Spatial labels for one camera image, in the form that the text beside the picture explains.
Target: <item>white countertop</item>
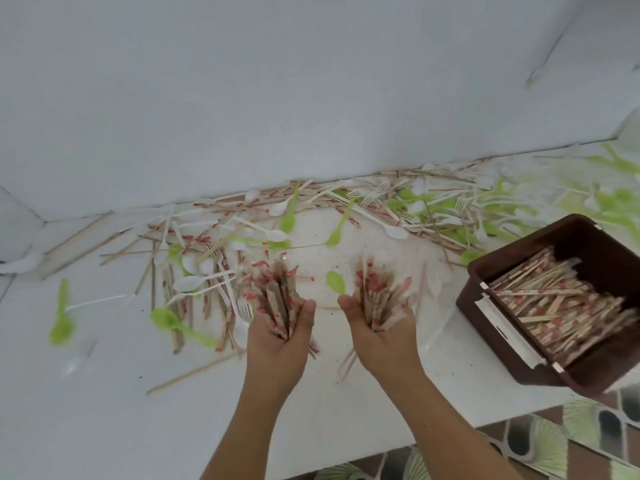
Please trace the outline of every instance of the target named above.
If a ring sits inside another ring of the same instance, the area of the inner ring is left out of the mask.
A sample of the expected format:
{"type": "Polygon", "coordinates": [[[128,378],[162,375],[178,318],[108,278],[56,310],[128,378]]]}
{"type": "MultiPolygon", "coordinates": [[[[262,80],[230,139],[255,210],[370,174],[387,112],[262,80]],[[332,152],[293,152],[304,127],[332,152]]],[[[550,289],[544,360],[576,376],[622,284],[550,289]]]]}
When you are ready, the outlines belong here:
{"type": "MultiPolygon", "coordinates": [[[[331,216],[332,222],[339,219],[337,212],[331,216]]],[[[50,223],[36,245],[52,247],[87,222],[50,223]]],[[[113,226],[101,230],[112,231],[113,226]]],[[[351,242],[354,232],[355,228],[345,226],[344,240],[351,242]]],[[[318,239],[323,242],[326,236],[318,239]]],[[[155,330],[149,320],[148,282],[124,310],[105,303],[79,314],[78,332],[68,346],[48,343],[60,278],[69,277],[76,301],[135,288],[148,255],[98,267],[99,253],[114,252],[130,240],[131,236],[121,237],[46,281],[37,273],[19,276],[0,303],[0,465],[4,479],[196,479],[215,450],[236,406],[244,361],[229,361],[146,396],[150,387],[212,357],[209,350],[189,344],[180,355],[171,353],[167,335],[155,330]],[[81,370],[60,379],[61,364],[87,336],[100,338],[92,356],[81,370]]],[[[417,245],[434,259],[442,257],[441,250],[426,241],[417,245]]],[[[85,247],[78,244],[63,254],[85,247]]],[[[567,388],[526,387],[512,379],[454,309],[453,300],[465,280],[466,270],[458,268],[440,300],[442,313],[451,314],[451,319],[428,349],[422,347],[421,355],[429,377],[471,425],[576,397],[567,388]]],[[[324,295],[307,298],[332,304],[327,300],[336,295],[327,293],[322,283],[317,286],[324,295]]],[[[428,321],[434,310],[423,306],[420,320],[428,321]]],[[[351,347],[341,313],[320,313],[314,335],[323,351],[317,360],[308,361],[304,377],[278,419],[268,479],[281,480],[413,443],[400,414],[359,363],[344,383],[337,383],[338,364],[351,347]]],[[[639,368],[618,385],[637,382],[639,368]]]]}

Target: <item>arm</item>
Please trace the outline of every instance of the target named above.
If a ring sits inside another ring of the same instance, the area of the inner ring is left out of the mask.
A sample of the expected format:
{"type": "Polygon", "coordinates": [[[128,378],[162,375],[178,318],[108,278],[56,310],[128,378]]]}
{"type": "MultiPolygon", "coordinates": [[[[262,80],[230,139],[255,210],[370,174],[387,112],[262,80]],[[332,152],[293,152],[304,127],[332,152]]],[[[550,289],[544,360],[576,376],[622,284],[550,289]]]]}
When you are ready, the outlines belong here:
{"type": "Polygon", "coordinates": [[[288,342],[266,320],[249,327],[246,375],[236,412],[200,480],[261,480],[278,414],[307,363],[316,302],[304,302],[288,342]]]}
{"type": "Polygon", "coordinates": [[[413,315],[376,333],[356,299],[343,295],[338,303],[360,361],[402,414],[434,480],[521,480],[425,375],[413,315]]]}

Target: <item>tiled floor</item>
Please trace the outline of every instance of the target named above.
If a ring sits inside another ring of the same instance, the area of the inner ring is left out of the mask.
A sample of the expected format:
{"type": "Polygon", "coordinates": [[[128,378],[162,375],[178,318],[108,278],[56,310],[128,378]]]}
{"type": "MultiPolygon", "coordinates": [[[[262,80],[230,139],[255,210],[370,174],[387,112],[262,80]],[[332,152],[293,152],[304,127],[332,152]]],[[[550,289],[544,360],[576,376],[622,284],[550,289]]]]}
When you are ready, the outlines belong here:
{"type": "MultiPolygon", "coordinates": [[[[640,480],[640,385],[479,430],[525,480],[640,480]]],[[[291,480],[429,479],[407,446],[291,480]]]]}

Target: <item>brown plastic box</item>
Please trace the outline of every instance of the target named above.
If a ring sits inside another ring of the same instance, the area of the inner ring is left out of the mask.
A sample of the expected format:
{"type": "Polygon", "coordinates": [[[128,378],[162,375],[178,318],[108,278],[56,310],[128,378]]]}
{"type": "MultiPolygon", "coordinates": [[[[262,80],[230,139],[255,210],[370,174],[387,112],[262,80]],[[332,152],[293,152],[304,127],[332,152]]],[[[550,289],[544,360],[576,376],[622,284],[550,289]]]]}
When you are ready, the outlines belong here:
{"type": "Polygon", "coordinates": [[[456,304],[517,382],[569,386],[578,394],[592,397],[604,392],[640,362],[640,323],[604,340],[564,370],[487,287],[487,283],[548,246],[554,247],[558,260],[580,258],[581,263],[575,266],[578,277],[590,282],[597,291],[625,297],[624,308],[640,306],[640,257],[580,214],[571,214],[471,262],[469,280],[456,304]],[[476,305],[485,295],[546,363],[531,368],[517,354],[476,305]]]}

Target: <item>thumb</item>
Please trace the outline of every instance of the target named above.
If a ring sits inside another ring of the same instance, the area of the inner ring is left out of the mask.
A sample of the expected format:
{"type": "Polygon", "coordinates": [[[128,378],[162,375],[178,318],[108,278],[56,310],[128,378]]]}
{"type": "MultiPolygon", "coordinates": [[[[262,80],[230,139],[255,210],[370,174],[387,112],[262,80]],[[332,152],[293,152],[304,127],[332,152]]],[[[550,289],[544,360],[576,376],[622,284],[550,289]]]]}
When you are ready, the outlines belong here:
{"type": "Polygon", "coordinates": [[[293,331],[290,342],[299,342],[300,346],[308,347],[311,340],[311,330],[314,327],[316,316],[316,300],[308,299],[300,308],[296,329],[293,331]]]}
{"type": "Polygon", "coordinates": [[[338,297],[338,305],[340,305],[340,308],[347,317],[352,335],[360,334],[365,330],[369,330],[367,320],[364,316],[364,311],[356,298],[345,294],[340,295],[340,297],[338,297]]]}

